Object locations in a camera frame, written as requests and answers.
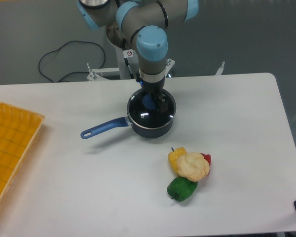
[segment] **orange tray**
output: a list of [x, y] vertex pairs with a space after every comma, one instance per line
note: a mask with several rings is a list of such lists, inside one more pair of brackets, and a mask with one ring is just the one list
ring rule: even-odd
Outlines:
[[45, 116], [0, 102], [0, 200], [17, 174]]

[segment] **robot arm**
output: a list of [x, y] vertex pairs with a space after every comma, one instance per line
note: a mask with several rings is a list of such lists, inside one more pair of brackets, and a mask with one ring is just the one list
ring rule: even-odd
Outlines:
[[164, 29], [194, 17], [198, 0], [159, 0], [141, 7], [119, 0], [79, 0], [77, 4], [89, 27], [95, 29], [117, 21], [137, 52], [137, 81], [154, 98], [161, 98], [168, 52]]

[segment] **yellow bell pepper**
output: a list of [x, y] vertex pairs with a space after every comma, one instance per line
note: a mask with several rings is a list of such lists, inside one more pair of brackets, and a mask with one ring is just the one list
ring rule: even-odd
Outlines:
[[176, 148], [172, 152], [168, 154], [168, 161], [173, 169], [173, 171], [176, 173], [176, 175], [179, 175], [178, 173], [178, 166], [177, 166], [177, 160], [180, 156], [187, 154], [184, 147]]

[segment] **metal bracket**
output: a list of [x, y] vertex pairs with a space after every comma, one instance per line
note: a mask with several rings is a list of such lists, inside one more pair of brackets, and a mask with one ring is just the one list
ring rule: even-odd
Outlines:
[[[174, 66], [176, 61], [172, 59], [167, 59], [166, 61], [166, 68], [165, 68], [165, 76], [167, 77], [169, 74], [169, 71]], [[87, 64], [89, 75], [87, 76], [88, 81], [105, 81], [109, 80], [105, 77], [111, 77], [111, 76], [118, 76], [119, 75], [119, 68], [101, 68], [101, 69], [91, 69], [89, 63]]]

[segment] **saucepan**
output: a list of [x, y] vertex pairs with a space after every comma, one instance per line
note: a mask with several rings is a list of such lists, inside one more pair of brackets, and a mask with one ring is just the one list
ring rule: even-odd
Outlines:
[[81, 133], [82, 139], [88, 139], [116, 127], [132, 126], [133, 130], [146, 138], [157, 138], [166, 134], [173, 124], [176, 102], [173, 96], [162, 89], [162, 101], [166, 109], [160, 111], [158, 102], [143, 89], [131, 95], [127, 103], [127, 116], [113, 119]]

